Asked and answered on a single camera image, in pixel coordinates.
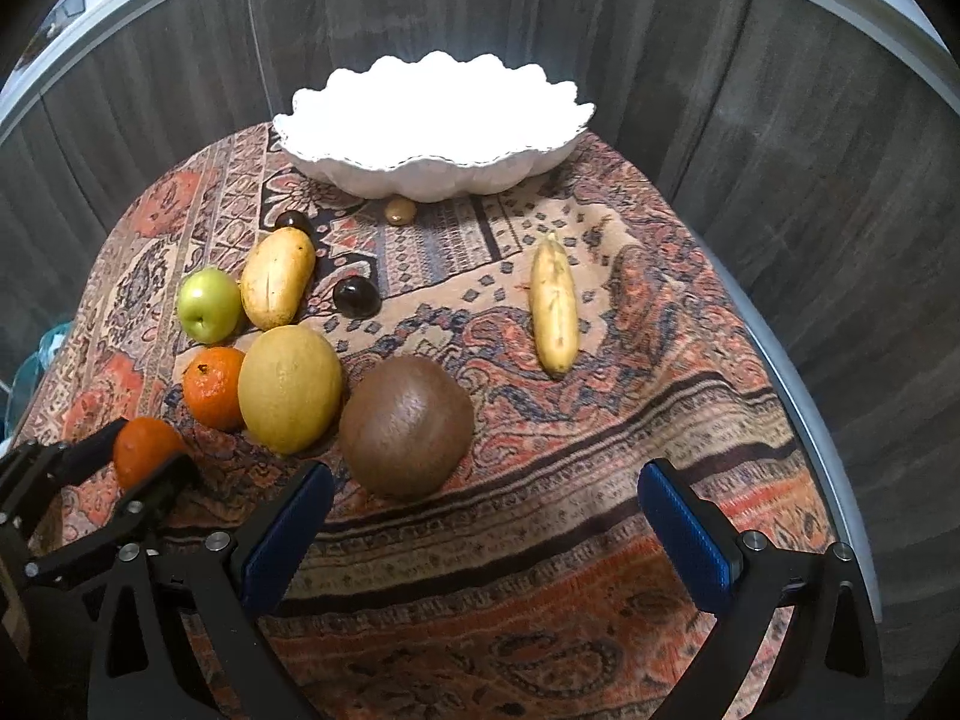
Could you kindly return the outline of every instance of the black round fruit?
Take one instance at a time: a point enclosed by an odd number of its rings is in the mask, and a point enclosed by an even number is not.
[[[295,227],[301,232],[305,232],[313,240],[313,225],[306,218],[306,214],[302,214],[300,211],[284,211],[280,214],[277,217],[277,223],[274,224],[274,229],[278,230],[281,227]]]
[[[380,311],[380,293],[373,281],[347,276],[333,288],[333,305],[349,319],[368,319]]]

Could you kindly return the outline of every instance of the yellow melon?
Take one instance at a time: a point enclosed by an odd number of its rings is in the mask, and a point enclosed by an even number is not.
[[[343,371],[326,338],[302,325],[268,330],[240,367],[237,394],[251,435],[289,455],[323,435],[340,408]]]

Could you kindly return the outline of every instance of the small tan nut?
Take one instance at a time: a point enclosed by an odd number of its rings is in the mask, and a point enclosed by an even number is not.
[[[406,197],[394,197],[394,199],[387,203],[387,207],[383,209],[383,215],[388,223],[395,227],[402,227],[414,220],[416,216],[416,203],[406,199]]]

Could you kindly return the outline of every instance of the table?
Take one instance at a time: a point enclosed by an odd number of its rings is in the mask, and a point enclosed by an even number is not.
[[[472,396],[472,451],[425,502],[366,495],[333,439],[280,459],[187,413],[179,375],[198,347],[176,322],[179,284],[207,264],[239,275],[288,209],[309,215],[319,241],[296,320],[325,333],[349,381],[414,353]],[[582,352],[560,382],[536,363],[526,310],[532,247],[550,229],[581,295]],[[349,274],[378,282],[374,319],[333,310],[332,285]],[[171,546],[235,527],[304,461],[334,470],[328,523],[262,625],[337,718],[647,717],[712,627],[637,509],[650,458],[683,469],[741,530],[806,550],[832,540],[808,461],[709,262],[649,181],[592,134],[549,175],[421,206],[408,227],[384,223],[381,202],[304,178],[267,124],[213,143],[109,235],[20,438],[77,440],[120,415],[171,421],[200,466],[203,486],[162,532]],[[61,538],[101,525],[116,497],[111,469],[67,490]],[[730,717],[755,701],[786,619],[771,625]],[[186,625],[237,714],[203,631]]]

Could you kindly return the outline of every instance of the blue gripper pad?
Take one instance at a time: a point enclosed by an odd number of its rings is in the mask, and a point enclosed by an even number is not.
[[[693,603],[711,614],[726,611],[733,598],[733,567],[654,463],[640,471],[637,498]]]
[[[333,475],[315,463],[241,569],[240,603],[254,616],[277,608],[333,505]]]

